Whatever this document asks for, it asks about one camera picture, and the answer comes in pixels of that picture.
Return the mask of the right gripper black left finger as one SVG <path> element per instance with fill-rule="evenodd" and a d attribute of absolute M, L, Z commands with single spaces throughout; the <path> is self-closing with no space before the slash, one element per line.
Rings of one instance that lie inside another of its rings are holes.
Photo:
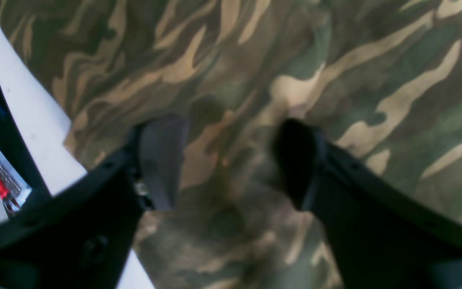
<path fill-rule="evenodd" d="M 0 289 L 115 289 L 144 212 L 175 206 L 187 134 L 175 114 L 136 126 L 77 183 L 0 224 Z"/>

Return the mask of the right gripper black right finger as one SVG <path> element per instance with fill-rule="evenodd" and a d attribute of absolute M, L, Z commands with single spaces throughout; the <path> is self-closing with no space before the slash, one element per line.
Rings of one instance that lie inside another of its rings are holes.
<path fill-rule="evenodd" d="M 347 289 L 462 289 L 462 225 L 387 185 L 319 129 L 284 121 L 286 194 L 323 225 Z"/>

